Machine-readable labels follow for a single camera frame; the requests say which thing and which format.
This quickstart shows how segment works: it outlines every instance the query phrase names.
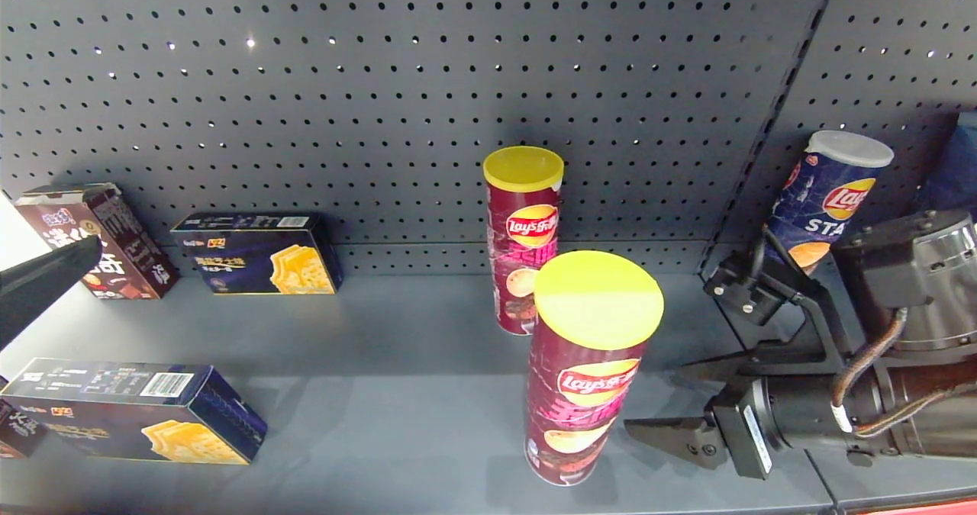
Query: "blue chip can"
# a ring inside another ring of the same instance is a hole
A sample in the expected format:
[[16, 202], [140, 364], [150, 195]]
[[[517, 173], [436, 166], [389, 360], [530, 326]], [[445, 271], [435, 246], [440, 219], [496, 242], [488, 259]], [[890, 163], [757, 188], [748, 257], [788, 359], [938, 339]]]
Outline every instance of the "blue chip can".
[[893, 152], [870, 137], [824, 131], [811, 136], [806, 153], [781, 190], [767, 226], [797, 265], [810, 272], [844, 233]]

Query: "barcode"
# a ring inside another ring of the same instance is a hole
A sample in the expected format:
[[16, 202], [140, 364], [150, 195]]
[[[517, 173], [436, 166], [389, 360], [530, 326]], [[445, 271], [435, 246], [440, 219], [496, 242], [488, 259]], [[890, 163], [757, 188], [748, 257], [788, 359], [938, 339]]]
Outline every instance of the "barcode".
[[308, 217], [296, 216], [291, 218], [282, 218], [279, 221], [279, 227], [302, 227], [306, 224]]
[[187, 375], [186, 373], [178, 372], [157, 372], [156, 375], [150, 379], [150, 383], [147, 383], [146, 387], [143, 388], [143, 392], [139, 393], [139, 396], [168, 398], [178, 397], [192, 377], [192, 373], [191, 375]]

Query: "white lid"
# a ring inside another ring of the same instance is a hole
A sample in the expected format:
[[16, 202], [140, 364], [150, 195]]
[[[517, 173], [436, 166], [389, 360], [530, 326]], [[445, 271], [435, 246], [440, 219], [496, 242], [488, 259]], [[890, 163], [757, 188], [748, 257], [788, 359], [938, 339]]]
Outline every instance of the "white lid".
[[879, 140], [831, 130], [813, 133], [807, 153], [821, 153], [839, 163], [862, 168], [884, 168], [895, 157], [892, 150]]

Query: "lay's chip can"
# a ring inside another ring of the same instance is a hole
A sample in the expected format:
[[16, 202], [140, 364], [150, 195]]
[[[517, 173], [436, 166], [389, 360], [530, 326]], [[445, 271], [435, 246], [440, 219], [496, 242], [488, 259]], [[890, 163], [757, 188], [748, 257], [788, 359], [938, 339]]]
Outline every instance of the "lay's chip can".
[[488, 260], [495, 279], [495, 316], [503, 330], [533, 333], [533, 288], [556, 255], [563, 158], [538, 146], [510, 146], [482, 164], [488, 184]]
[[810, 272], [844, 233], [894, 153], [870, 137], [833, 131], [816, 132], [805, 152], [767, 226], [797, 265]]
[[664, 298], [641, 266], [606, 252], [552, 258], [535, 285], [540, 322], [530, 345], [526, 460], [568, 487], [593, 472]]

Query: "pegboard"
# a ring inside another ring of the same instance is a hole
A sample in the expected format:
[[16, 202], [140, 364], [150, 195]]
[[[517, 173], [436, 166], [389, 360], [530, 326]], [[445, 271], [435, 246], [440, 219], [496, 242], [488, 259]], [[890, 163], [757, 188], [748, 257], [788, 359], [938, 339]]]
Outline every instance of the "pegboard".
[[720, 240], [753, 238], [810, 135], [844, 129], [893, 163], [852, 219], [903, 214], [956, 125], [977, 111], [977, 0], [830, 0]]
[[707, 240], [819, 1], [0, 0], [3, 185], [115, 181], [164, 244], [290, 207], [478, 243], [482, 158], [531, 143], [563, 240]]

